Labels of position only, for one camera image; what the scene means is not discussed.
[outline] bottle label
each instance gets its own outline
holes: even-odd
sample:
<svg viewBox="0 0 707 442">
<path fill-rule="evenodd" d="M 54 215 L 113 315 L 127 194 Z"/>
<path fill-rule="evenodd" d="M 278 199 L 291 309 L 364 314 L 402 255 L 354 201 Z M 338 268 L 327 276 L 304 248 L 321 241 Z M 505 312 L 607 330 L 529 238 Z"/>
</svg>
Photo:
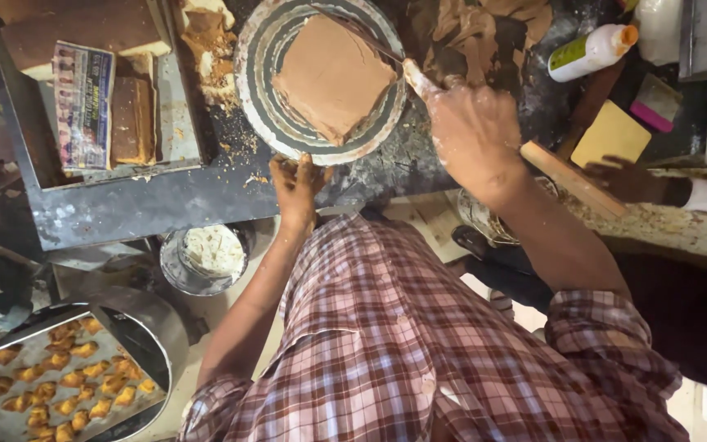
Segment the bottle label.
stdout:
<svg viewBox="0 0 707 442">
<path fill-rule="evenodd" d="M 573 40 L 552 52 L 550 55 L 550 70 L 555 71 L 555 69 L 561 66 L 568 65 L 572 61 L 580 60 L 585 56 L 585 43 L 588 42 L 588 36 L 583 35 L 582 37 Z"/>
</svg>

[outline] hand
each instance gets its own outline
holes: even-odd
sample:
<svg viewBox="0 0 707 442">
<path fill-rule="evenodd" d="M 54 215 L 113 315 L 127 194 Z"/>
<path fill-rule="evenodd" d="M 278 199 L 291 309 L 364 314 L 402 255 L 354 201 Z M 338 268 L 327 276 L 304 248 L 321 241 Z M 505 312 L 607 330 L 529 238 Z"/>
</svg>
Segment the hand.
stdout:
<svg viewBox="0 0 707 442">
<path fill-rule="evenodd" d="M 298 165 L 287 156 L 277 154 L 269 162 L 269 170 L 280 206 L 280 228 L 309 236 L 315 228 L 315 196 L 329 181 L 334 169 L 313 165 L 313 157 L 304 153 Z"/>
<path fill-rule="evenodd" d="M 508 93 L 458 82 L 428 94 L 426 102 L 441 164 L 478 200 L 495 204 L 527 176 L 518 155 L 517 106 Z"/>
<path fill-rule="evenodd" d="M 604 155 L 603 161 L 618 166 L 588 163 L 585 174 L 624 203 L 661 204 L 668 179 L 653 176 L 649 171 L 620 156 Z"/>
</svg>

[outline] yellow sponge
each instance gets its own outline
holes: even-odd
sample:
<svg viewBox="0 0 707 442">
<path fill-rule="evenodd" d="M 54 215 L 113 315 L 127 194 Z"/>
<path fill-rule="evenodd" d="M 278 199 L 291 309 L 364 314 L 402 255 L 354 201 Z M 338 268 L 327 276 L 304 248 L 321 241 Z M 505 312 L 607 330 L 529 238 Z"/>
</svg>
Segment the yellow sponge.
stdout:
<svg viewBox="0 0 707 442">
<path fill-rule="evenodd" d="M 637 161 L 651 140 L 651 133 L 610 100 L 605 101 L 599 115 L 572 153 L 575 165 L 585 167 L 600 162 L 604 155 L 618 155 Z"/>
</svg>

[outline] wooden stick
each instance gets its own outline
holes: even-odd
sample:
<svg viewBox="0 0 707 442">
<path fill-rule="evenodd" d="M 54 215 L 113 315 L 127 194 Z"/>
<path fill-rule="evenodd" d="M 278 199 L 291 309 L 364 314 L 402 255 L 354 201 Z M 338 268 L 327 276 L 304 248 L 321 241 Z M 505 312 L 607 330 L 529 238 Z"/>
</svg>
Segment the wooden stick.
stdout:
<svg viewBox="0 0 707 442">
<path fill-rule="evenodd" d="M 580 201 L 591 206 L 599 215 L 615 219 L 626 213 L 624 203 L 605 192 L 577 169 L 561 161 L 553 152 L 535 142 L 522 145 L 520 155 Z"/>
</svg>

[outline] floor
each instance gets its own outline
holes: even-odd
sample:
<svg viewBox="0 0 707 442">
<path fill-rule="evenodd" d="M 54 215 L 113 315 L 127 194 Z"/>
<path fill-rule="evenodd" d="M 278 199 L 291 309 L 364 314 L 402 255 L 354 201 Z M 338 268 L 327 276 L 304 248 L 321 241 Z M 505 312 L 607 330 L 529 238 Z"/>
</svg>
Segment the floor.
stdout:
<svg viewBox="0 0 707 442">
<path fill-rule="evenodd" d="M 454 211 L 456 205 L 455 194 L 432 194 L 430 196 L 414 196 L 409 198 L 396 198 L 384 210 L 384 215 L 390 219 L 401 219 L 415 226 L 423 234 L 427 243 L 443 262 L 448 262 L 463 256 L 466 252 L 450 240 L 448 233 L 454 226 L 461 222 Z M 335 215 L 341 212 L 358 210 L 359 207 L 336 207 L 333 211 L 322 212 L 322 215 Z M 225 294 L 211 298 L 189 297 L 189 304 L 193 311 L 202 315 L 213 328 L 220 318 L 228 311 L 233 301 L 240 295 L 242 289 L 252 277 L 258 267 L 263 252 L 266 250 L 273 231 L 274 223 L 261 222 L 259 225 L 259 246 L 256 254 L 248 266 L 248 271 L 241 280 L 231 287 Z M 463 276 L 463 280 L 482 296 L 489 295 L 489 289 L 470 275 Z M 516 321 L 528 330 L 543 327 L 545 316 L 531 307 L 516 304 Z M 270 358 L 277 350 L 283 333 L 282 323 L 275 318 L 270 335 L 266 341 L 261 358 L 255 368 L 254 377 L 260 374 Z M 142 433 L 129 439 L 132 442 L 156 442 L 169 440 L 175 437 L 182 412 L 187 406 L 191 395 L 195 391 L 196 378 L 203 356 L 203 350 L 208 341 L 208 335 L 201 342 L 190 348 L 188 363 L 178 386 L 173 391 L 170 402 L 162 416 L 146 428 Z M 707 442 L 707 387 L 684 379 L 683 385 L 668 401 L 670 414 L 689 431 L 692 442 Z"/>
</svg>

